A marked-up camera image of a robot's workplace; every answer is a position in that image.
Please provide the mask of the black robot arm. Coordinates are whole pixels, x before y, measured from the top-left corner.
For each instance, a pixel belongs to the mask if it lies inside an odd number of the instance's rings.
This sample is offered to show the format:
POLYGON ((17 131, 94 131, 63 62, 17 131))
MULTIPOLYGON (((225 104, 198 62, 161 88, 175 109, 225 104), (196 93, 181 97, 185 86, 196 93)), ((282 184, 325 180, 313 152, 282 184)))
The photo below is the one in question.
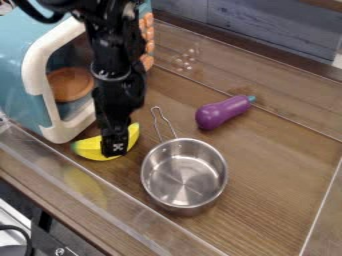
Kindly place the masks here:
POLYGON ((141 0, 38 0, 53 12, 45 16, 29 0, 14 0, 37 21, 51 24, 70 14, 86 26, 94 59, 93 98, 101 128, 101 153, 127 153, 131 114, 145 104, 146 70, 141 57, 146 40, 139 28, 141 0))

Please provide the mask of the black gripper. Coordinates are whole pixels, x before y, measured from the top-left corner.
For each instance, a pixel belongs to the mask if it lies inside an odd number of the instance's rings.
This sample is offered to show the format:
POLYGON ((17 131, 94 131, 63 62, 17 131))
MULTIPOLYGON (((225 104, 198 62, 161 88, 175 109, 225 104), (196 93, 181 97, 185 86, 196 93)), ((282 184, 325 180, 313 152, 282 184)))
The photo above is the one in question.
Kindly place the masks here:
POLYGON ((135 63, 125 72, 113 75, 91 64, 97 87, 93 91, 95 116, 102 132, 102 154, 121 156, 129 148, 131 114, 145 104, 146 69, 135 63))

